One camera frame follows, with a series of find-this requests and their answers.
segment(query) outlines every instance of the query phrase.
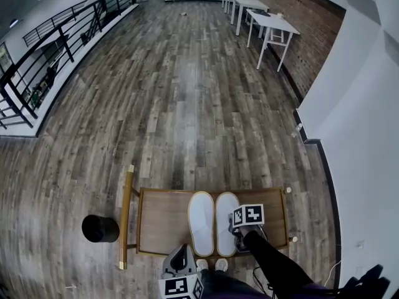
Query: black trash can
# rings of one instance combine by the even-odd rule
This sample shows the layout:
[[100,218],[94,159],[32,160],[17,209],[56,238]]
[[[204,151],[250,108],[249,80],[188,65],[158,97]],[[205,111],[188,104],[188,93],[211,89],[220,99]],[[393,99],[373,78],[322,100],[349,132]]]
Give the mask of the black trash can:
[[115,242],[119,226],[112,218],[88,215],[82,223],[83,235],[91,242]]

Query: slipper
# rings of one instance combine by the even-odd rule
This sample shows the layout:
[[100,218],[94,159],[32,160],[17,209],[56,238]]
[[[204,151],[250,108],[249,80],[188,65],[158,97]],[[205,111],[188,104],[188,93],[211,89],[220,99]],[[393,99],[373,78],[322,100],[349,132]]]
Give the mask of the slipper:
[[222,257],[231,257],[236,253],[235,236],[229,231],[229,215],[238,207],[238,198],[231,192],[220,194],[216,200],[217,250]]
[[194,252],[200,257],[213,254],[214,202],[207,192],[196,192],[188,204],[188,223]]

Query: brick wall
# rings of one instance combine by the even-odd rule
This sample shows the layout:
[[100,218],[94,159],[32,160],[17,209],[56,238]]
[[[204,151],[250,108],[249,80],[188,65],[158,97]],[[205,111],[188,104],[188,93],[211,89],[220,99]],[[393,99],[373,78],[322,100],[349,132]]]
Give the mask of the brick wall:
[[[270,12],[283,13],[300,35],[294,35],[284,65],[305,97],[334,44],[345,10],[328,0],[260,0]],[[281,57],[283,47],[274,45]]]

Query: wooden rail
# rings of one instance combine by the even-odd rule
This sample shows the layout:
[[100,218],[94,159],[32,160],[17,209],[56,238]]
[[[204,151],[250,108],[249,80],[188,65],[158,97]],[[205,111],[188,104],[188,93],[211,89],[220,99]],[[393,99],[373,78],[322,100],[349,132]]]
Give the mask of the wooden rail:
[[127,231],[129,226],[129,208],[130,208],[130,196],[133,191],[133,173],[135,167],[129,166],[126,173],[125,187],[123,189],[123,202],[122,202],[122,213],[120,215],[120,247],[119,247],[119,269],[127,269],[127,249],[133,248],[131,245],[127,245]]

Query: wooden floor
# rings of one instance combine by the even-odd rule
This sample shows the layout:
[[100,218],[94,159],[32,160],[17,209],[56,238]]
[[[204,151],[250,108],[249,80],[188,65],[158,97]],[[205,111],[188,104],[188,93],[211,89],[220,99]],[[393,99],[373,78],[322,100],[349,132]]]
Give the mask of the wooden floor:
[[[220,3],[143,4],[82,62],[38,139],[0,138],[0,283],[11,298],[158,297],[162,259],[132,251],[119,271],[118,243],[81,233],[87,214],[118,220],[130,163],[137,189],[292,187],[299,241],[283,252],[326,281],[335,239],[319,154],[290,136],[298,103],[276,61],[267,51],[257,71],[260,47],[234,31]],[[136,214],[134,200],[132,242]],[[230,265],[254,285],[254,259]]]

